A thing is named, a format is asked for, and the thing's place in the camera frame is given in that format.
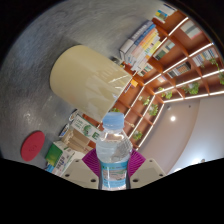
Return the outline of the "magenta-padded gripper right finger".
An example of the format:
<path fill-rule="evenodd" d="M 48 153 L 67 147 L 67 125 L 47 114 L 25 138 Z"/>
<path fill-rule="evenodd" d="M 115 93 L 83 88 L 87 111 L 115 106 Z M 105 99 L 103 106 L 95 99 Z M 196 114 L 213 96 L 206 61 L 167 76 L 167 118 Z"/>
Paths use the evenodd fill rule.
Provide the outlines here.
<path fill-rule="evenodd" d="M 165 177 L 166 174 L 153 159 L 146 159 L 138 151 L 133 151 L 128 162 L 128 178 L 131 189 L 146 186 Z"/>

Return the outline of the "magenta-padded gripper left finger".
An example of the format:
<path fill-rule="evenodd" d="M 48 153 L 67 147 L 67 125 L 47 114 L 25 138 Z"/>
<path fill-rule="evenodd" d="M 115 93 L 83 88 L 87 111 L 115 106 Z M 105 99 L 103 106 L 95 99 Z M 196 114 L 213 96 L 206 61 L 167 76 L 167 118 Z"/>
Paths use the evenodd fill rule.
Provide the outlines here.
<path fill-rule="evenodd" d="M 82 159 L 74 159 L 62 175 L 83 188 L 98 189 L 100 178 L 100 163 L 96 150 L 92 149 Z"/>

